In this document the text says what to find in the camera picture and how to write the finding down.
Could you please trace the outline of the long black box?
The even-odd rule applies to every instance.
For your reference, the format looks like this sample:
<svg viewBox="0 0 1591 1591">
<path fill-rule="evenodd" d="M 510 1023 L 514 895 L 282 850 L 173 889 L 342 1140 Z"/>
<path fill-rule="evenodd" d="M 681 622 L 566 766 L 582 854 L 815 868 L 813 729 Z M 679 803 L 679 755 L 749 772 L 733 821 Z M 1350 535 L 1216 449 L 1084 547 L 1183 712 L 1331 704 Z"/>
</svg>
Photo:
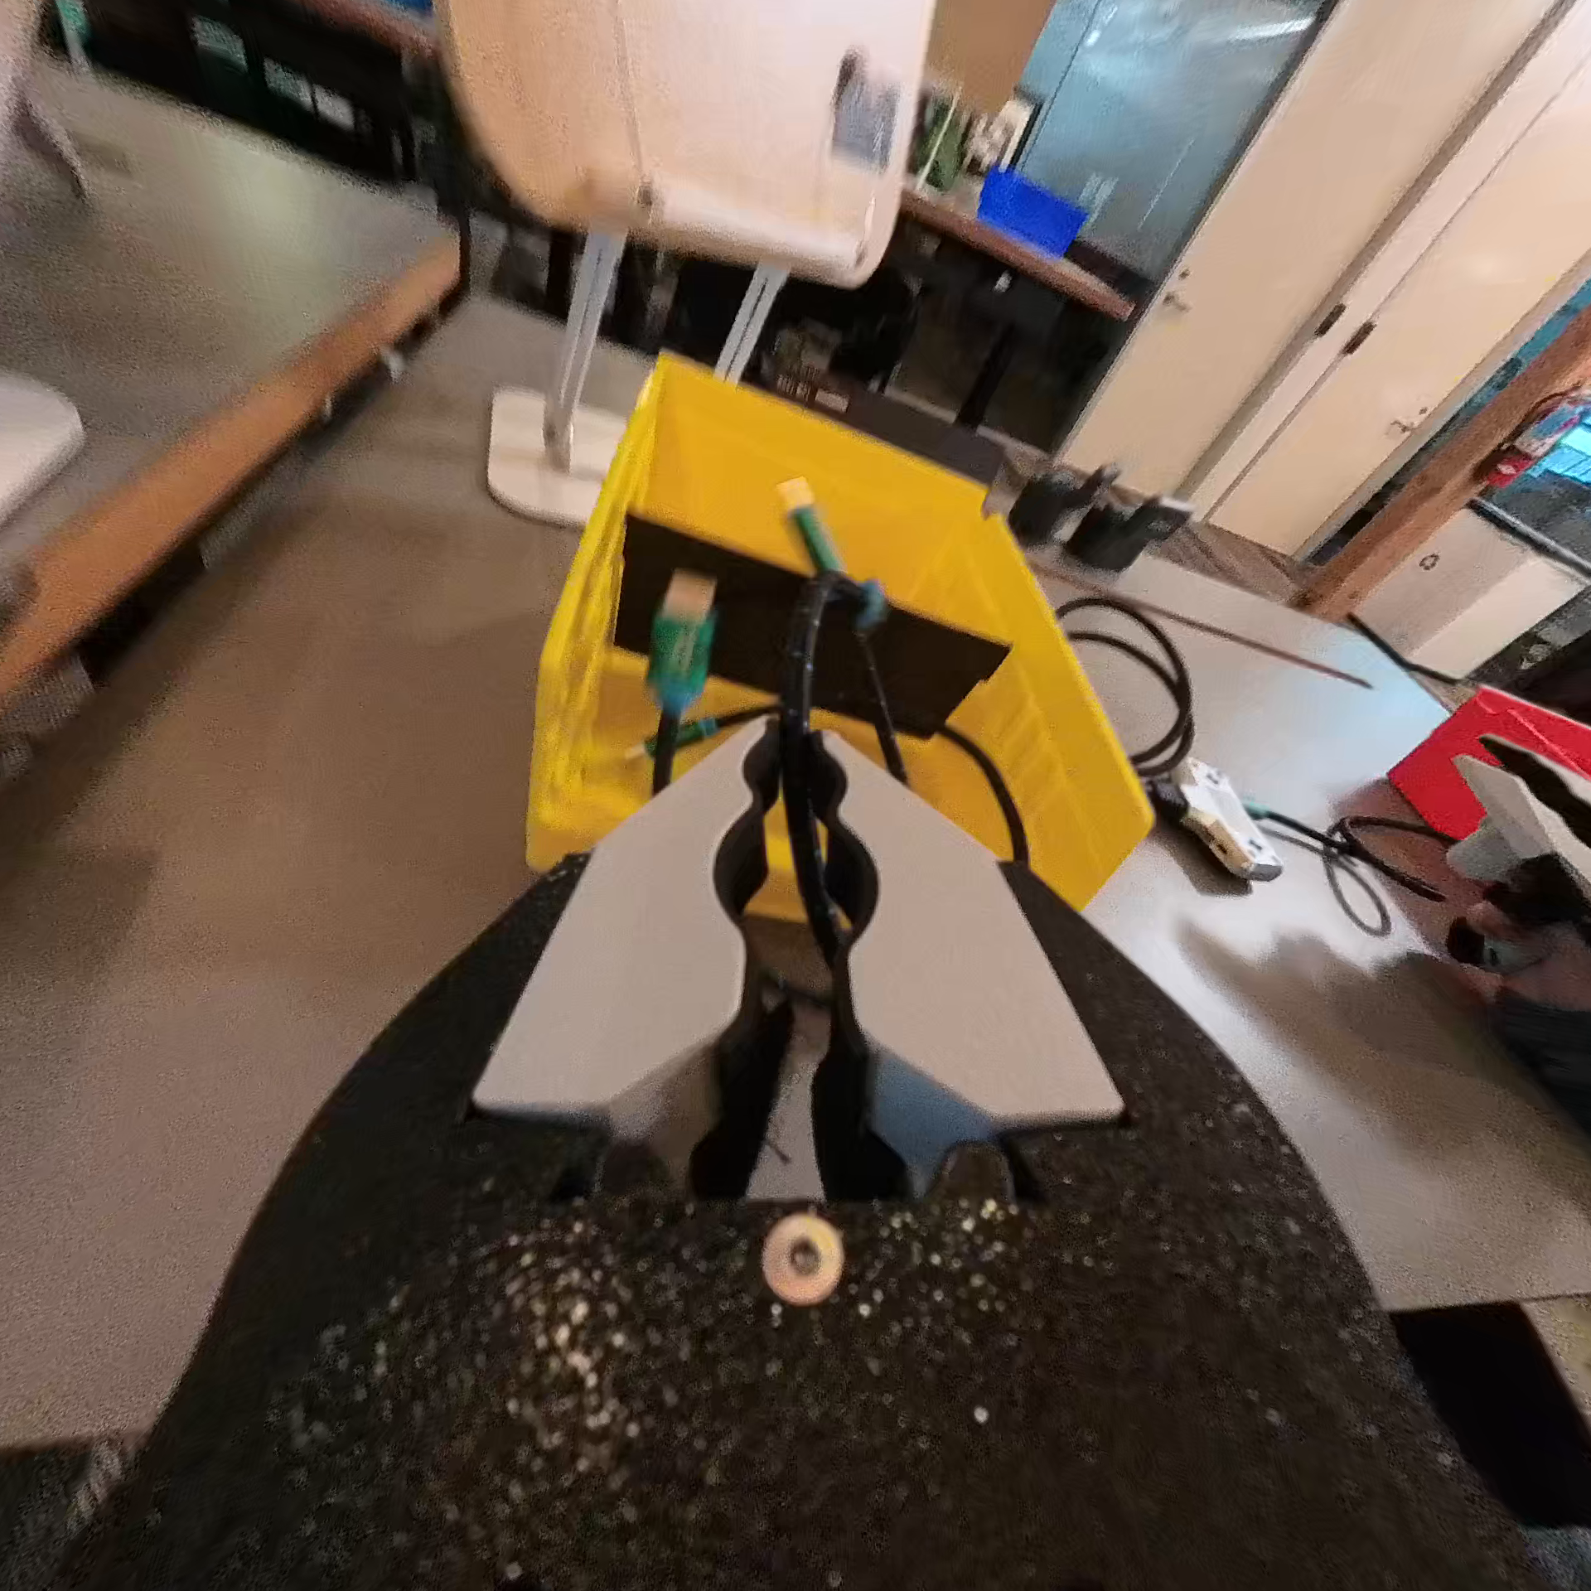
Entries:
<svg viewBox="0 0 1591 1591">
<path fill-rule="evenodd" d="M 984 434 L 872 387 L 846 381 L 817 383 L 803 403 L 879 444 L 912 453 L 984 488 L 996 480 L 1006 461 L 1004 447 Z"/>
</svg>

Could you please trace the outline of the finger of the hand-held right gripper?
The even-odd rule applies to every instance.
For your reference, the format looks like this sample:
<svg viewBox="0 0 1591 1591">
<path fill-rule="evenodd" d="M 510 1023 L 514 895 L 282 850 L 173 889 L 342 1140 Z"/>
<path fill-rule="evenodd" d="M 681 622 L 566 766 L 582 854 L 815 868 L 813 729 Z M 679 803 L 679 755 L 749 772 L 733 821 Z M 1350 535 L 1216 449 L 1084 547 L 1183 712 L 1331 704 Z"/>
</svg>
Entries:
<svg viewBox="0 0 1591 1591">
<path fill-rule="evenodd" d="M 1502 735 L 1482 735 L 1490 763 L 1455 759 L 1482 823 L 1447 850 L 1449 868 L 1480 883 L 1502 883 L 1525 864 L 1560 864 L 1574 885 L 1589 885 L 1587 776 Z"/>
</svg>

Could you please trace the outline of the flat blue plastic bin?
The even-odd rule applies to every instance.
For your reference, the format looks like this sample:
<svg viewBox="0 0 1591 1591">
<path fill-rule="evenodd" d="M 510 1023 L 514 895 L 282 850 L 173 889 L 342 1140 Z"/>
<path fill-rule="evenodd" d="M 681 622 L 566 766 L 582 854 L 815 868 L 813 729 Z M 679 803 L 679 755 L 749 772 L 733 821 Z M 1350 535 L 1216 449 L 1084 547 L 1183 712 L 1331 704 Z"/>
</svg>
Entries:
<svg viewBox="0 0 1591 1591">
<path fill-rule="evenodd" d="M 1000 167 L 984 175 L 977 218 L 1027 249 L 1064 257 L 1085 230 L 1089 210 L 1033 183 L 1019 169 Z"/>
</svg>

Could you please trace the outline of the red plastic bin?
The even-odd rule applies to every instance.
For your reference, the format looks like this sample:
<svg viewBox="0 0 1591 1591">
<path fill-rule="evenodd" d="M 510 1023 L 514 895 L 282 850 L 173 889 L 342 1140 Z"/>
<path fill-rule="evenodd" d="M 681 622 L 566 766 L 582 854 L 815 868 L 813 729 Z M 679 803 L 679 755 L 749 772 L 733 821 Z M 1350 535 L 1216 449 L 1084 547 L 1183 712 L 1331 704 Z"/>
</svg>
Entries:
<svg viewBox="0 0 1591 1591">
<path fill-rule="evenodd" d="M 1482 745 L 1486 737 L 1589 776 L 1585 724 L 1502 689 L 1480 687 L 1387 774 L 1389 784 L 1416 815 L 1449 840 L 1463 840 L 1482 825 L 1482 803 L 1465 782 L 1457 761 L 1469 757 L 1496 766 L 1498 757 Z"/>
</svg>

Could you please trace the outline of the white recycling bin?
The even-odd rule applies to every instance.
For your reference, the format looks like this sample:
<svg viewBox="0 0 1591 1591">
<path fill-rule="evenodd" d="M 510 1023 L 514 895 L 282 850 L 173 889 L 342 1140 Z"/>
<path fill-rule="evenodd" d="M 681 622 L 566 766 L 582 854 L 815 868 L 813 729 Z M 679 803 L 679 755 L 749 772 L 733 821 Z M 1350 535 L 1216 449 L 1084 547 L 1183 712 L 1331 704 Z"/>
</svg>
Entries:
<svg viewBox="0 0 1591 1591">
<path fill-rule="evenodd" d="M 1471 675 L 1589 586 L 1581 552 L 1471 502 L 1402 560 L 1352 619 L 1406 663 Z"/>
</svg>

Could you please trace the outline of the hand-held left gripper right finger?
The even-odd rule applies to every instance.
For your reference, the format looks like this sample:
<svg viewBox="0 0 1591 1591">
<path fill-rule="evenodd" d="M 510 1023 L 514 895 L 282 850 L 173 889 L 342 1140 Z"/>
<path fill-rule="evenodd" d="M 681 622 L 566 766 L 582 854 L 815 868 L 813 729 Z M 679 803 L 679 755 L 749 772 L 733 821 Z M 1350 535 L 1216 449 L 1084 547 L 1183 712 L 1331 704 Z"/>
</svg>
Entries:
<svg viewBox="0 0 1591 1591">
<path fill-rule="evenodd" d="M 807 794 L 835 918 L 825 1194 L 920 1196 L 959 1148 L 1124 1124 L 1021 889 L 1064 903 L 833 733 L 807 739 Z"/>
</svg>

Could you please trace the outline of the white door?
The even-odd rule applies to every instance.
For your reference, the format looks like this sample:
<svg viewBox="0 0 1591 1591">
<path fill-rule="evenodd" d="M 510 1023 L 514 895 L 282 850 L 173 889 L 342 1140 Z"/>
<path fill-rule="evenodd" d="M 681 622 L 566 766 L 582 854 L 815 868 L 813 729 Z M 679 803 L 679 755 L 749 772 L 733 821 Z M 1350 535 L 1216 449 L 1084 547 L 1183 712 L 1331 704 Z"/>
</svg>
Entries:
<svg viewBox="0 0 1591 1591">
<path fill-rule="evenodd" d="M 1587 160 L 1581 64 L 1373 313 L 1362 348 L 1334 364 L 1210 521 L 1296 554 L 1397 469 L 1587 259 Z"/>
<path fill-rule="evenodd" d="M 1056 457 L 1212 512 L 1585 74 L 1587 4 L 1331 4 Z"/>
</svg>

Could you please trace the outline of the glass partition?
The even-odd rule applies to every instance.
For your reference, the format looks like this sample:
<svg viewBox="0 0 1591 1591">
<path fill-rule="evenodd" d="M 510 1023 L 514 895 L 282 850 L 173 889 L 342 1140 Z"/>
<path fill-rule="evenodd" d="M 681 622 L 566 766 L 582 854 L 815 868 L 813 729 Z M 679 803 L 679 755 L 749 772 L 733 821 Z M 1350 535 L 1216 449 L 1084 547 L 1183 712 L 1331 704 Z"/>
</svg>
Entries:
<svg viewBox="0 0 1591 1591">
<path fill-rule="evenodd" d="M 1163 278 L 1332 4 L 1058 2 L 1019 78 L 1015 160 L 1087 212 L 1082 241 Z"/>
</svg>

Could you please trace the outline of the silver adapter hub with cable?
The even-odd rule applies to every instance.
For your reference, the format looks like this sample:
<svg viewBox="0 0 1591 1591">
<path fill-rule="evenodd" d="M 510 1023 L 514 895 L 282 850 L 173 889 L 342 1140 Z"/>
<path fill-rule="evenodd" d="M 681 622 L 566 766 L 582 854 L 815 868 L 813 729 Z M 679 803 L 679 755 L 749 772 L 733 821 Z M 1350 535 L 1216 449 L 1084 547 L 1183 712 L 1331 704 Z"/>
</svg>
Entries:
<svg viewBox="0 0 1591 1591">
<path fill-rule="evenodd" d="M 1148 636 L 1150 648 L 1130 642 L 1119 630 L 1076 626 L 1074 621 L 1084 613 L 1107 613 L 1132 622 Z M 1142 751 L 1126 755 L 1155 811 L 1204 846 L 1233 879 L 1245 885 L 1278 879 L 1284 864 L 1249 805 L 1222 770 L 1194 755 L 1192 675 L 1165 626 L 1144 607 L 1111 595 L 1066 599 L 1052 617 L 1072 644 L 1111 650 L 1163 687 L 1171 704 L 1167 729 Z"/>
</svg>

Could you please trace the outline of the large yellow plastic bin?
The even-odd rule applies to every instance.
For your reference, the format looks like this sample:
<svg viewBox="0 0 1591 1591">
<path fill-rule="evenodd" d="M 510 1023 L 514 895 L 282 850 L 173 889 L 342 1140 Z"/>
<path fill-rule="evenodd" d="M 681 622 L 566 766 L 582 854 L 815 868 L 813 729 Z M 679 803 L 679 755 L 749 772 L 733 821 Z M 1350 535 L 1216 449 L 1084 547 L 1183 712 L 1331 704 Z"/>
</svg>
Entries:
<svg viewBox="0 0 1591 1591">
<path fill-rule="evenodd" d="M 704 368 L 663 358 L 648 377 L 572 560 L 539 663 L 527 864 L 586 852 L 650 798 L 642 749 L 660 710 L 646 656 L 615 648 L 626 512 L 798 572 L 815 572 L 780 486 L 815 494 L 842 566 L 891 607 L 1008 642 L 998 673 L 945 726 L 897 727 L 908 786 L 1000 860 L 1008 823 L 969 739 L 1004 778 L 1031 869 L 1082 908 L 1148 836 L 1148 796 L 1052 607 L 984 488 L 912 453 Z M 710 675 L 687 722 L 737 727 L 778 694 Z"/>
</svg>

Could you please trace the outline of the grey table with wooden edge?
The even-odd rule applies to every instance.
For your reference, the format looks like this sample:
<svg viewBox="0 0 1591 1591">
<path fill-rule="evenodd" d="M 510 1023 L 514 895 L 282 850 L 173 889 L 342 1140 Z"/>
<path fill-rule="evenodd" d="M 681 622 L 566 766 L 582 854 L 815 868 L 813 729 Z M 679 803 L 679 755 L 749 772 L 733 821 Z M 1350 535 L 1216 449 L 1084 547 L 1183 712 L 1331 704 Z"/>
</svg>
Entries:
<svg viewBox="0 0 1591 1591">
<path fill-rule="evenodd" d="M 4 523 L 8 708 L 461 276 L 426 206 L 103 74 L 35 86 L 86 162 L 4 171 L 4 370 L 84 444 Z"/>
</svg>

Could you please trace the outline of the black flat panel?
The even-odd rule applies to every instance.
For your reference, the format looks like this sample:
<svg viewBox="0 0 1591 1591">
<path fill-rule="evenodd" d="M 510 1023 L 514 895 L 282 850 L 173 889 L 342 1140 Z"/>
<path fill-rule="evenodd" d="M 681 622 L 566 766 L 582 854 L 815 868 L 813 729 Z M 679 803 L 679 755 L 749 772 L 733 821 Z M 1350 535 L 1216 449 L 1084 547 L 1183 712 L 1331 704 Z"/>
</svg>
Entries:
<svg viewBox="0 0 1591 1591">
<path fill-rule="evenodd" d="M 714 580 L 720 615 L 710 675 L 768 696 L 784 683 L 784 644 L 811 572 L 733 550 L 683 529 L 626 512 L 615 648 L 646 656 L 650 624 L 677 572 Z M 926 739 L 1004 665 L 1010 644 L 965 626 L 891 607 L 870 636 L 895 727 Z M 815 706 L 854 720 L 875 708 L 860 640 L 844 613 L 825 615 L 815 663 Z"/>
</svg>

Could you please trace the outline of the dark storage shelf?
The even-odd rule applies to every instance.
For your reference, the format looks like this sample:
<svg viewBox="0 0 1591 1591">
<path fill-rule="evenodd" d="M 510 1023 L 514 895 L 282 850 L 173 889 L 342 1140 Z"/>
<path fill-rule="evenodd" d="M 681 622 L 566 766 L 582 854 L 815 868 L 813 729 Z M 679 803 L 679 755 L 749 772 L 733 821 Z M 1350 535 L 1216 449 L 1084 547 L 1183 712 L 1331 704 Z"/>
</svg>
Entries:
<svg viewBox="0 0 1591 1591">
<path fill-rule="evenodd" d="M 43 39 L 302 154 L 387 185 L 436 185 L 459 138 L 432 4 L 64 2 Z"/>
</svg>

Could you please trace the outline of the grey desk with brown edge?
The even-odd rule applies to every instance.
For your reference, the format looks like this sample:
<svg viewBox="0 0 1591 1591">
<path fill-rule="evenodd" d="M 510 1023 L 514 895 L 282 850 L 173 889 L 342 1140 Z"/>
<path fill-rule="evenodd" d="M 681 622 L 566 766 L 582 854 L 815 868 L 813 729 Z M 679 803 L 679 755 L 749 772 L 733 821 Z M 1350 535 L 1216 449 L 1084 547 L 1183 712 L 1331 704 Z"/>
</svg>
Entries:
<svg viewBox="0 0 1591 1591">
<path fill-rule="evenodd" d="M 901 189 L 899 214 L 1117 323 L 1130 321 L 1136 311 L 1132 300 L 1084 267 L 1035 249 L 940 197 L 905 187 Z"/>
</svg>

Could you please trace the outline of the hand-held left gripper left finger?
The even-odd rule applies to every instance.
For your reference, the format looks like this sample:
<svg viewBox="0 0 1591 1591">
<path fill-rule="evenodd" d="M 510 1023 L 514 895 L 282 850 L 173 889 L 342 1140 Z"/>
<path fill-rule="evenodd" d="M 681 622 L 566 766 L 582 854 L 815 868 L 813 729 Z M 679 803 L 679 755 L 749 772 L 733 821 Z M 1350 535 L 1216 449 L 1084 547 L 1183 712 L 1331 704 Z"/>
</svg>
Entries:
<svg viewBox="0 0 1591 1591">
<path fill-rule="evenodd" d="M 745 938 L 778 796 L 778 727 L 745 726 L 589 852 L 481 1115 L 589 1128 L 696 1196 L 749 1194 L 796 1019 Z"/>
</svg>

